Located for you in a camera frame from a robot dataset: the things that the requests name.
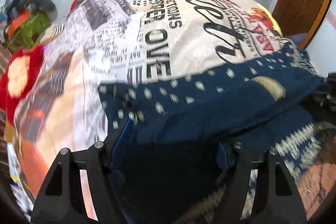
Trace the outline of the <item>navy patterned garment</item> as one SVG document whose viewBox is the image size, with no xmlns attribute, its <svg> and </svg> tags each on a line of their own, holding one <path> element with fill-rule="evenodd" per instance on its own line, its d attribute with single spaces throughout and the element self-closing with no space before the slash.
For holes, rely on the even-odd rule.
<svg viewBox="0 0 336 224">
<path fill-rule="evenodd" d="M 110 181 L 129 223 L 199 221 L 218 209 L 242 156 L 271 148 L 294 182 L 322 162 L 335 126 L 315 99 L 325 87 L 305 51 L 291 43 L 242 64 L 141 84 L 103 83 L 114 133 Z"/>
</svg>

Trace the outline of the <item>red plush toy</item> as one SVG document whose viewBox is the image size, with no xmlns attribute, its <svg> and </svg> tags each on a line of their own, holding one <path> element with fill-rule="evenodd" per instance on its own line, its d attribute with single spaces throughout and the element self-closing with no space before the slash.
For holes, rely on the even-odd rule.
<svg viewBox="0 0 336 224">
<path fill-rule="evenodd" d="M 44 44 L 16 51 L 1 75 L 1 110 L 6 112 L 9 124 L 14 124 L 18 103 L 32 89 L 44 60 Z"/>
</svg>

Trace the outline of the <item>green and orange clutter pile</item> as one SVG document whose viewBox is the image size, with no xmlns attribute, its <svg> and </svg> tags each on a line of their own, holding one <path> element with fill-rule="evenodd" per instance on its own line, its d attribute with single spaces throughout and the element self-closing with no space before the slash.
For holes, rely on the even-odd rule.
<svg viewBox="0 0 336 224">
<path fill-rule="evenodd" d="M 1 44 L 11 53 L 31 48 L 58 17 L 51 0 L 5 0 L 1 5 Z"/>
</svg>

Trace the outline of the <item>newspaper print bed sheet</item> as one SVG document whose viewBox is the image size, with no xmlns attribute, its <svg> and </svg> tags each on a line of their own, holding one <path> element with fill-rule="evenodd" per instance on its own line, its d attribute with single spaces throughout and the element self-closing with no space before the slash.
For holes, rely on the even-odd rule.
<svg viewBox="0 0 336 224">
<path fill-rule="evenodd" d="M 110 134 L 101 84 L 171 81 L 242 64 L 275 53 L 285 43 L 304 51 L 254 0 L 76 0 L 41 39 L 39 75 L 14 113 L 10 174 L 26 217 L 31 222 L 35 200 L 61 149 L 86 150 Z M 326 85 L 316 105 L 335 126 L 333 79 L 322 79 Z M 257 173 L 251 171 L 241 219 L 251 215 Z M 85 170 L 80 177 L 87 215 L 97 219 Z M 295 185 L 306 223 L 335 207 L 335 137 L 324 160 L 312 164 Z"/>
</svg>

